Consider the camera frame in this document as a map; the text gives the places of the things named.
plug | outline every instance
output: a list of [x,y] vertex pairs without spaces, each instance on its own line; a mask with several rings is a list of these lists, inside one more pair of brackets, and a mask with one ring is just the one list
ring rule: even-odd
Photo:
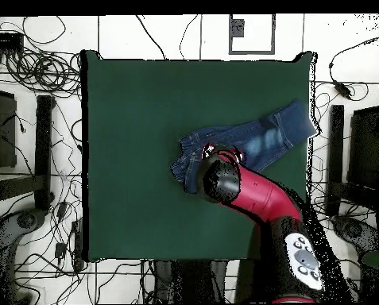
[[66,203],[60,203],[58,212],[56,213],[56,216],[58,217],[58,223],[62,222],[67,210],[68,205]]
[[66,245],[62,242],[58,242],[55,245],[55,258],[58,259],[58,265],[66,256]]
[[345,84],[340,83],[340,82],[336,82],[335,80],[333,80],[333,84],[335,85],[335,89],[336,89],[336,91],[337,91],[342,97],[351,100],[351,92],[350,92],[349,88],[348,88]]

